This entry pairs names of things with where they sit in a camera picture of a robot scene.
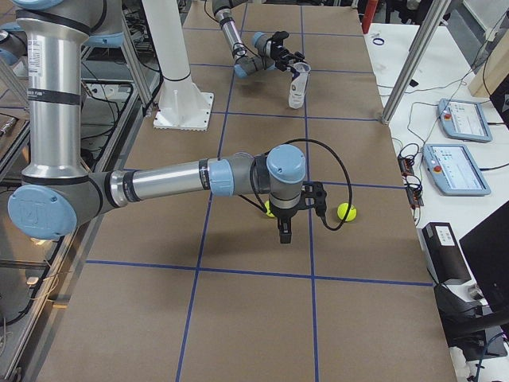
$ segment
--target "yellow ball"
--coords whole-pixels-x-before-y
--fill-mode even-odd
[[[267,212],[265,212],[265,214],[266,214],[268,217],[276,217],[276,216],[274,216],[274,214],[270,211],[270,202],[269,202],[269,201],[266,201],[266,202],[265,202],[265,208],[267,209]]]
[[[346,216],[347,214],[347,209],[348,209],[348,203],[341,203],[338,208],[337,208],[337,216],[341,219],[341,220],[345,220],[345,221],[352,221],[356,218],[357,216],[357,209],[354,205],[352,205],[352,207],[350,208],[350,211],[348,212],[348,216]]]

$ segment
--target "white and blue device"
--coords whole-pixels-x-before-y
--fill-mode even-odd
[[[441,99],[438,116],[445,134],[453,139],[490,142],[490,132],[483,108],[478,102]]]
[[[492,193],[465,145],[424,145],[422,157],[444,195],[481,197]]]

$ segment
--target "red object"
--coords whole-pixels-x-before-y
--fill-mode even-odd
[[[369,0],[366,5],[366,10],[364,11],[363,17],[363,33],[366,34],[369,32],[369,27],[371,26],[371,22],[373,21],[373,17],[375,16],[376,6],[378,5],[379,0]]]

